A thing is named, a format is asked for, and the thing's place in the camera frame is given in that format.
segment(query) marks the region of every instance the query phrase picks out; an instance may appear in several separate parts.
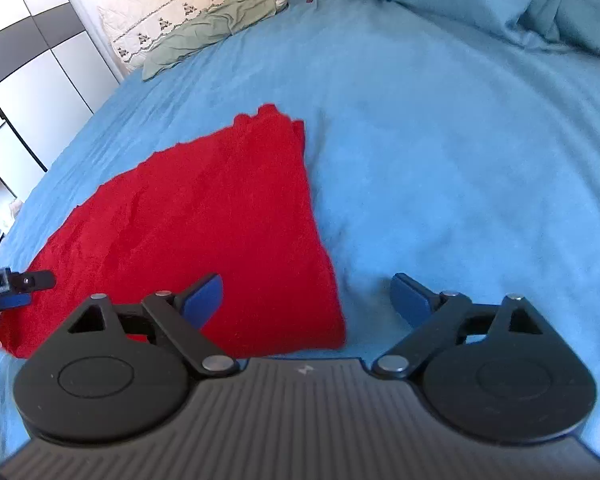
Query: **bed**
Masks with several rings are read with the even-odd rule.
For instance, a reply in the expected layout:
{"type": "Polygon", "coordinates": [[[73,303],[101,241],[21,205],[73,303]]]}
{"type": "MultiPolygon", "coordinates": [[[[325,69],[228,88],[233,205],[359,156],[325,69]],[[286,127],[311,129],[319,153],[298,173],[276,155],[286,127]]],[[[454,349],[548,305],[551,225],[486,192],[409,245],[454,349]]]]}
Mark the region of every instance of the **bed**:
{"type": "MultiPolygon", "coordinates": [[[[305,163],[347,342],[372,360],[409,333],[388,283],[494,303],[522,292],[592,371],[600,454],[600,57],[525,50],[389,0],[288,9],[143,82],[127,77],[62,152],[0,248],[24,270],[72,209],[153,152],[264,103],[306,125],[305,163]]],[[[0,461],[27,435],[0,354],[0,461]]]]}

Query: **red cloth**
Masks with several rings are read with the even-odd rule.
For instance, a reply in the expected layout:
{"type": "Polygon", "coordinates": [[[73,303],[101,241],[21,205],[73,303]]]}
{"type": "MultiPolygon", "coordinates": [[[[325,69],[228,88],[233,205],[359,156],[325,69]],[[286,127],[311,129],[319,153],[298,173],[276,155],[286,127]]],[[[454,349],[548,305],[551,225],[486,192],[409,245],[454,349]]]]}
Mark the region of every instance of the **red cloth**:
{"type": "Polygon", "coordinates": [[[275,106],[154,153],[69,215],[29,270],[58,284],[0,314],[0,339],[28,357],[94,292],[137,303],[218,272],[224,301],[202,332],[234,357],[344,342],[329,257],[304,169],[304,124],[275,106]]]}

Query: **metal pin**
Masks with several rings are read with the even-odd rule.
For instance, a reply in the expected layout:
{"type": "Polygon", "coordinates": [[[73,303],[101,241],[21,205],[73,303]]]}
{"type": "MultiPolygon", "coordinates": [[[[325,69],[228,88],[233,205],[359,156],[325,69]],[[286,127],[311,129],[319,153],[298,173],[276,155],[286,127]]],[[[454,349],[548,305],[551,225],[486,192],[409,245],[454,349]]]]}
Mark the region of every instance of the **metal pin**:
{"type": "Polygon", "coordinates": [[[400,374],[409,368],[409,361],[401,355],[383,355],[378,359],[378,368],[388,374],[400,374]]]}
{"type": "Polygon", "coordinates": [[[235,361],[228,355],[210,355],[202,360],[202,367],[209,372],[227,372],[234,367],[235,361]]]}

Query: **logo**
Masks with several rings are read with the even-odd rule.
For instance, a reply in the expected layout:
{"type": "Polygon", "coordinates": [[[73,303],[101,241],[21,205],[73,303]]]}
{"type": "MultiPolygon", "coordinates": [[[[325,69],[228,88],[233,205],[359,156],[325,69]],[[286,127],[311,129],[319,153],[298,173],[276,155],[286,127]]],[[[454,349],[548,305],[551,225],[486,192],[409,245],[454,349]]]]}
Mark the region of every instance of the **logo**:
{"type": "Polygon", "coordinates": [[[299,374],[302,374],[302,375],[305,376],[305,375],[310,374],[311,372],[313,372],[315,370],[315,368],[312,367],[311,365],[304,365],[301,368],[296,368],[296,370],[298,371],[299,374]]]}

